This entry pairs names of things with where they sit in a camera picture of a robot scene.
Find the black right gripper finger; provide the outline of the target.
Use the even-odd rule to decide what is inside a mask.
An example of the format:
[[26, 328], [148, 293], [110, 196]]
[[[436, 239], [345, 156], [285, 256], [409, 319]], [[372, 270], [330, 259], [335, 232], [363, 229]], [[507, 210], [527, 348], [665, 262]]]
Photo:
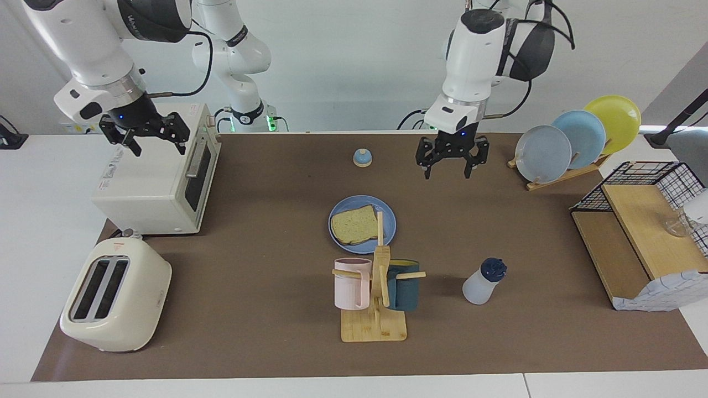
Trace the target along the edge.
[[142, 148], [135, 141], [136, 130], [134, 128], [129, 128], [122, 133], [112, 118], [101, 118], [100, 129], [104, 136], [108, 139], [109, 143], [113, 145], [119, 144], [124, 148], [129, 149], [134, 156], [140, 157]]
[[186, 152], [186, 143], [190, 138], [190, 128], [177, 112], [171, 112], [167, 116], [162, 116], [162, 136], [173, 143], [180, 155]]

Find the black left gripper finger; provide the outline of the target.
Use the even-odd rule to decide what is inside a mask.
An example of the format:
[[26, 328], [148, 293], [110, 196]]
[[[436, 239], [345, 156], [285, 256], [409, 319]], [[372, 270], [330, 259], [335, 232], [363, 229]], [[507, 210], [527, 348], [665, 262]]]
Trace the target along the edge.
[[415, 163], [423, 169], [425, 179], [430, 179], [432, 167], [440, 161], [434, 141], [421, 138], [415, 151]]
[[470, 179], [471, 172], [473, 169], [479, 165], [483, 165], [487, 162], [488, 151], [489, 151], [489, 141], [487, 138], [475, 138], [473, 141], [475, 146], [475, 153], [471, 153], [471, 150], [465, 154], [466, 166], [465, 166], [465, 178]]

